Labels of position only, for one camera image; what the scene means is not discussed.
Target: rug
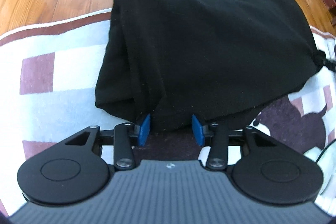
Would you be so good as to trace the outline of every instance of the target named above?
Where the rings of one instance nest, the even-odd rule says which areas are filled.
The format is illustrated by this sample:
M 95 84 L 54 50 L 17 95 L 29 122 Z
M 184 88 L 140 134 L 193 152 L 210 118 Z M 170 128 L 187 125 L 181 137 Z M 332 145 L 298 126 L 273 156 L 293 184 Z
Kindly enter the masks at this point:
M 124 122 L 95 108 L 95 84 L 109 29 L 107 9 L 0 36 L 0 211 L 4 214 L 12 215 L 26 202 L 16 181 L 26 159 L 91 124 L 107 130 Z M 311 30 L 317 47 L 336 60 L 335 37 Z M 324 67 L 300 92 L 262 110 L 252 124 L 300 153 L 316 146 L 323 149 L 335 139 L 335 83 L 335 74 Z M 184 132 L 182 141 L 178 133 L 151 135 L 146 148 L 135 154 L 141 159 L 165 159 L 183 150 L 185 159 L 196 159 L 201 147 L 195 145 L 189 128 Z M 157 149 L 158 143 L 164 147 Z M 112 149 L 103 148 L 107 163 L 113 162 Z M 239 150 L 230 147 L 229 163 L 239 158 Z

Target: black drawstring bag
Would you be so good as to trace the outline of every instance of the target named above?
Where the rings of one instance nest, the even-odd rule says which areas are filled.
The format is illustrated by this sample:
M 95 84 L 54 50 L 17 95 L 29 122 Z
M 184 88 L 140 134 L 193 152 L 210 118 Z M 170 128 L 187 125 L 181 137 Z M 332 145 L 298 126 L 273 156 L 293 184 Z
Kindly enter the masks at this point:
M 237 129 L 323 65 L 295 0 L 114 0 L 96 107 L 150 113 L 154 131 L 192 114 Z

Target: white logo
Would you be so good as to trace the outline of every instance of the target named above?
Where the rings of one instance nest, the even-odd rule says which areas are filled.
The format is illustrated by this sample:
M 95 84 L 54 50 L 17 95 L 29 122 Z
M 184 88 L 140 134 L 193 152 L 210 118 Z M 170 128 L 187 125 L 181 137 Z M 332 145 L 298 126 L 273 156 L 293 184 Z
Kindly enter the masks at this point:
M 167 164 L 166 166 L 167 166 L 167 168 L 172 169 L 172 168 L 175 167 L 175 164 Z

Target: silver screw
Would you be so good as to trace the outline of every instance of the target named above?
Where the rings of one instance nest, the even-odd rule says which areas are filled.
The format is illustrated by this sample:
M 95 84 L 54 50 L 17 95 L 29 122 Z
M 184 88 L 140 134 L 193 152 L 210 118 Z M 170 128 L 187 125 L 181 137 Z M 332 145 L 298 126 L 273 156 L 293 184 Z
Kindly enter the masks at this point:
M 209 160 L 209 165 L 212 167 L 223 167 L 225 164 L 224 160 L 214 158 Z
M 133 163 L 133 160 L 128 158 L 122 158 L 117 161 L 117 165 L 122 168 L 130 167 Z

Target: gray gripper base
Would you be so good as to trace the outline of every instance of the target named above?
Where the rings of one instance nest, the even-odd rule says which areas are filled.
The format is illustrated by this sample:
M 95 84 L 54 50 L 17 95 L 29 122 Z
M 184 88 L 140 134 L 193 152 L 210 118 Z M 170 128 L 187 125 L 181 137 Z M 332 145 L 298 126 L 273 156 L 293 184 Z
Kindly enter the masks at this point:
M 320 224 L 330 219 L 313 202 L 272 207 L 250 200 L 226 174 L 207 171 L 197 160 L 143 160 L 134 170 L 117 172 L 84 202 L 66 207 L 27 203 L 10 217 L 14 224 Z

